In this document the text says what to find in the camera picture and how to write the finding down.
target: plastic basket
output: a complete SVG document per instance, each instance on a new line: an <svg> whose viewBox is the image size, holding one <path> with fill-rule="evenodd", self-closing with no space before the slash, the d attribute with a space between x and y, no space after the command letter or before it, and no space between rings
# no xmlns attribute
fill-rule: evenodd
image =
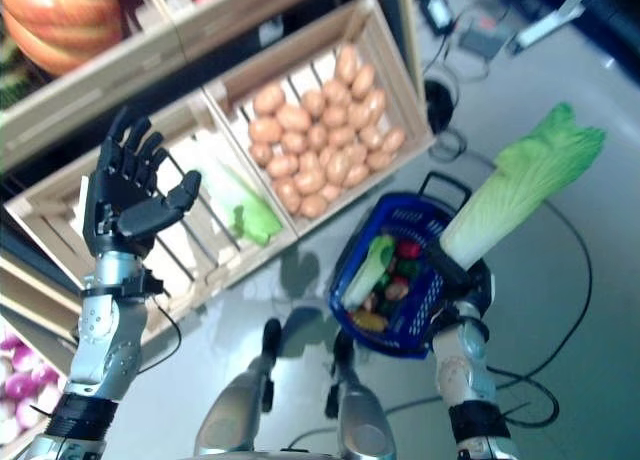
<svg viewBox="0 0 640 460"><path fill-rule="evenodd" d="M380 353L396 357L424 358L428 353L426 333L434 309L444 289L442 276L419 257L422 268L410 283L410 290L389 318L384 332L372 332L356 326L341 299L358 268L367 256L369 244L381 234L408 239L421 246L437 238L458 210L424 194L433 179L442 181L464 195L461 208L471 190L446 175L430 172L418 193L390 193L382 196L359 231L352 236L338 261L329 290L329 307L343 329L358 342Z"/></svg>

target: gray floor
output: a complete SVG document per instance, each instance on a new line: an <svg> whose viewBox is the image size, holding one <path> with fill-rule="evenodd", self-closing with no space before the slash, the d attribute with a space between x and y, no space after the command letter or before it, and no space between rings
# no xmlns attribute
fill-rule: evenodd
<svg viewBox="0 0 640 460"><path fill-rule="evenodd" d="M471 1L451 3L459 10ZM437 42L423 25L420 40L429 58ZM603 67L606 60L576 31L565 28L515 59L500 54L487 80L462 85L454 116L470 146L489 155L528 132L560 100L574 105L580 122L609 132L597 164L554 198L592 250L594 300L575 338L539 376L561 402L559 421L545 430L513 429L522 458L624 458L635 453L637 444L632 439L640 422L635 386L640 359L633 345L640 302L633 279L640 275L640 93L615 65ZM477 69L473 59L455 52L450 61L465 71ZM134 382L109 433L104 458L189 456L216 395L258 352L265 320L275 315L285 321L294 311L300 328L288 336L285 357L274 371L274 409L263 417L257 446L279 449L307 429L333 425L323 417L330 386L327 345L336 329L324 300L332 266L358 219L383 190L413 190L432 167L427 155L416 159L382 189L191 314L182 322L186 334L181 351ZM435 167L472 186L489 173L468 157ZM496 303L487 315L490 362L524 372L549 353L577 316L586 288L585 263L575 239L545 209L487 260L497 280ZM358 369L385 407L435 394L432 359L399 361L359 351ZM549 409L544 398L525 387L500 393L499 401L505 409L530 401L517 413L525 419L539 418ZM399 458L454 458L442 403L394 414L390 422ZM312 436L300 447L333 453L335 436Z"/></svg>

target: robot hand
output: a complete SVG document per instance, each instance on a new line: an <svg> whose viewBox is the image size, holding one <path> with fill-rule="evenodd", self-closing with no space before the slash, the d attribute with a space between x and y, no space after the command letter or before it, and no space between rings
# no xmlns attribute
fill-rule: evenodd
<svg viewBox="0 0 640 460"><path fill-rule="evenodd" d="M121 145L128 127L131 130ZM156 172L168 154L158 148L163 140L158 132L149 135L138 151L150 127L148 118L134 121L125 107L102 143L89 179L83 228L94 257L117 251L145 258L155 234L180 220L198 194L200 174L190 171L166 197L154 196Z"/></svg>

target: pumpkin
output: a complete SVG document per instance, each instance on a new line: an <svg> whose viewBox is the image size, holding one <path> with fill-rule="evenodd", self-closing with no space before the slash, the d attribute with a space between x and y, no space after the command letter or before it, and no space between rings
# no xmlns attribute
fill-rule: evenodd
<svg viewBox="0 0 640 460"><path fill-rule="evenodd" d="M122 39L118 0L3 0L7 30L43 70L62 75Z"/></svg>

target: lettuce leaf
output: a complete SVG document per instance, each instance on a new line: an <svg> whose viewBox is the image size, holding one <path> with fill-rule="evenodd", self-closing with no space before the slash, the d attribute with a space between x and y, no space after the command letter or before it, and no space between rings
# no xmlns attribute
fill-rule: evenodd
<svg viewBox="0 0 640 460"><path fill-rule="evenodd" d="M582 128L566 103L506 147L496 170L440 237L440 246L468 269L523 223L553 193L576 180L602 151L605 132Z"/></svg>

